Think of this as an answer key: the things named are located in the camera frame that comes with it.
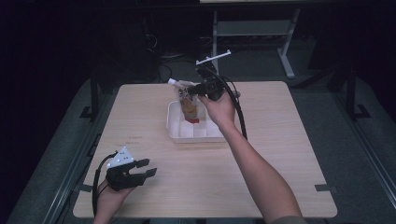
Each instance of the table top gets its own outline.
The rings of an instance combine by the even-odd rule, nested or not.
[[[251,145],[290,184],[304,217],[334,217],[326,181],[283,82],[236,82]],[[124,85],[108,117],[84,184],[92,185],[101,160],[127,146],[136,160],[150,159],[141,173],[157,167],[126,200],[118,217],[261,217],[229,146],[220,143],[174,143],[166,129],[168,84]],[[102,168],[100,182],[105,178]],[[91,193],[81,191],[76,217],[93,217]]]

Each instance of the gray floor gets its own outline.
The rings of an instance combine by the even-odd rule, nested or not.
[[[317,71],[306,69],[314,42],[295,41],[290,46],[289,58],[296,78],[286,78],[276,45],[262,49],[239,51],[219,61],[219,71],[233,81],[282,80],[289,85],[311,77]],[[194,72],[194,65],[180,58],[167,62],[174,79],[200,81]],[[168,70],[161,67],[164,77]],[[370,163],[365,147],[356,134],[356,127],[366,134],[367,141],[375,149],[389,175],[396,179],[396,125],[375,99],[371,88],[358,79],[357,104],[365,105],[371,114],[369,119],[351,122],[343,108],[345,94],[327,91],[328,79],[315,83],[305,90],[291,90],[308,137],[317,155],[323,174],[332,187],[332,196],[338,208],[336,217],[328,219],[308,219],[308,223],[394,223],[395,207],[381,185],[375,169]],[[53,136],[49,147],[37,166],[32,179],[21,196],[8,223],[91,223],[91,219],[73,216],[73,206],[78,196],[78,188],[84,178],[92,143],[105,124],[108,113],[117,95],[100,95],[100,115],[95,122],[80,119],[84,106],[90,104],[90,85],[85,83],[69,107]],[[74,170],[69,185],[72,190],[60,189],[67,184],[67,171]],[[70,197],[59,199],[63,192]],[[141,219],[117,218],[113,223],[142,223]],[[156,219],[151,223],[193,223],[194,220]],[[249,223],[248,219],[209,219],[208,223]]]

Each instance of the forearm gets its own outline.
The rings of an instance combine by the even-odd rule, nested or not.
[[[220,127],[266,223],[284,216],[300,216],[289,185],[231,124]]]

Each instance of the dark background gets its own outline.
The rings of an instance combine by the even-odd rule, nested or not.
[[[150,82],[157,76],[158,55],[144,50],[147,39],[140,21],[143,12],[98,16],[76,8],[78,5],[70,1],[0,3],[2,223],[74,95],[92,72],[99,76],[105,91],[123,82]],[[313,68],[326,68],[339,60],[351,62],[358,77],[372,86],[379,102],[396,120],[394,8],[394,3],[385,1],[330,7],[324,10],[328,12],[323,16],[326,20],[322,18],[319,23],[313,23],[320,16],[317,11],[303,10],[296,36],[318,38]],[[211,26],[206,15],[173,12],[169,16],[158,12],[152,18],[155,22],[149,23],[155,27],[149,28],[161,38],[163,51],[175,43],[185,43],[177,46],[194,54],[199,44],[194,40],[210,32],[204,28]],[[128,35],[134,36],[133,43],[125,37]],[[132,64],[123,62],[131,57]],[[118,76],[107,77],[107,69],[116,70]]]

